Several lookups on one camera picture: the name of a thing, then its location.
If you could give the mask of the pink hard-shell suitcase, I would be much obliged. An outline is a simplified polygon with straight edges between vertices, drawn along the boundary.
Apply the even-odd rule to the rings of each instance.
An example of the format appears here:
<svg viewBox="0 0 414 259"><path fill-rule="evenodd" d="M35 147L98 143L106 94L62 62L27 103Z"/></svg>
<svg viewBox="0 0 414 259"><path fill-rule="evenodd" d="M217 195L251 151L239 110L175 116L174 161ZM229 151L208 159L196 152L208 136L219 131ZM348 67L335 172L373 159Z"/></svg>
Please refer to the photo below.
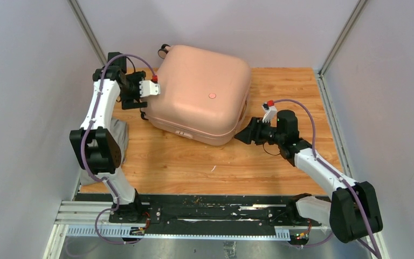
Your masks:
<svg viewBox="0 0 414 259"><path fill-rule="evenodd" d="M245 60L174 45L156 75L161 93L146 97L143 109L153 126L212 146L233 138L250 96L251 68Z"/></svg>

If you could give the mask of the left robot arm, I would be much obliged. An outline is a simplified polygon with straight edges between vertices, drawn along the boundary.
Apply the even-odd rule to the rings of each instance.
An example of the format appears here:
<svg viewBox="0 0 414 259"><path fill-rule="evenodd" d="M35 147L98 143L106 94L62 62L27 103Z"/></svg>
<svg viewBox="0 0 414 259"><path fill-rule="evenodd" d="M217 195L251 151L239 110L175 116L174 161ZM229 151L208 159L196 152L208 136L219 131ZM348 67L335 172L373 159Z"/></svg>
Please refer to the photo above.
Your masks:
<svg viewBox="0 0 414 259"><path fill-rule="evenodd" d="M142 110L148 106L144 98L159 94L160 89L156 74L147 80L144 71L127 73L131 57L132 54L110 52L106 64L94 71L91 103L79 129L70 131L69 141L81 169L111 193L110 220L137 223L146 213L138 191L121 168L124 152L112 135L113 109L120 102L123 110Z"/></svg>

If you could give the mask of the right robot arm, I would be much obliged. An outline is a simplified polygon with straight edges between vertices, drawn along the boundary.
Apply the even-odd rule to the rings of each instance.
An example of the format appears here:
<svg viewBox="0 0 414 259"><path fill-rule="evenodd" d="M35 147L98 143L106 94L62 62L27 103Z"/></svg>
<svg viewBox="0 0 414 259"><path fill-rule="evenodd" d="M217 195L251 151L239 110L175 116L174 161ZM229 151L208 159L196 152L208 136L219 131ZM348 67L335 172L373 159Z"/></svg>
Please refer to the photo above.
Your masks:
<svg viewBox="0 0 414 259"><path fill-rule="evenodd" d="M322 158L310 142L299 136L293 111L282 110L276 115L276 126L253 117L234 137L247 145L277 145L283 159L306 173L328 195L328 201L307 193L292 197L286 210L289 223L297 226L307 219L314 220L329 227L343 243L381 232L383 220L373 185L346 176Z"/></svg>

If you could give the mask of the grey cloth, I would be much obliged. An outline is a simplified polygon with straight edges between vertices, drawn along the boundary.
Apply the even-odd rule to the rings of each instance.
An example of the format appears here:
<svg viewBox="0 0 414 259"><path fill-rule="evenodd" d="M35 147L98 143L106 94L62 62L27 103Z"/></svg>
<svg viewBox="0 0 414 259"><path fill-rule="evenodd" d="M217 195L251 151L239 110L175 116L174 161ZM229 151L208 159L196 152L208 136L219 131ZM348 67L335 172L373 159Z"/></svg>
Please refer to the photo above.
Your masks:
<svg viewBox="0 0 414 259"><path fill-rule="evenodd" d="M126 151L129 143L128 130L129 125L127 122L117 119L115 117L111 118L111 125L109 131L120 148L122 165L126 160ZM88 186L94 183L95 181L90 178L89 174L84 169L82 169L80 171L80 184L82 186Z"/></svg>

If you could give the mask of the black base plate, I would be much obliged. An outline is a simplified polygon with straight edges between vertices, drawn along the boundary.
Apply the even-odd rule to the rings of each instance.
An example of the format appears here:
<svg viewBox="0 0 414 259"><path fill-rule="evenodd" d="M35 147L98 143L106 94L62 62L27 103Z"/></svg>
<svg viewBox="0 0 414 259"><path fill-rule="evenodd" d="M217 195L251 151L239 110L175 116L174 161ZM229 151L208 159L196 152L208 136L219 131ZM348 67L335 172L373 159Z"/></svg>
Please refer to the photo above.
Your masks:
<svg viewBox="0 0 414 259"><path fill-rule="evenodd" d="M126 241L139 236L261 238L279 236L277 227L308 227L322 224L304 219L294 223L286 217L294 196L233 195L140 195L145 216L124 234Z"/></svg>

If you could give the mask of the aluminium frame rail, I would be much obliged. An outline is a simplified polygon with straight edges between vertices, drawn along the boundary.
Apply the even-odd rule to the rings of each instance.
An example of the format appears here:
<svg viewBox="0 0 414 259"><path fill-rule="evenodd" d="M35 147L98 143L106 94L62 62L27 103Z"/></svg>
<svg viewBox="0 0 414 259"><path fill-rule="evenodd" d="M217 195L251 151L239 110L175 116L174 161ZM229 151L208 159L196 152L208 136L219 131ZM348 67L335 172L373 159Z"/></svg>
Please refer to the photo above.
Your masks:
<svg viewBox="0 0 414 259"><path fill-rule="evenodd" d="M329 198L156 195L141 212L107 194L79 194L58 209L44 258L372 258L367 237L346 227Z"/></svg>

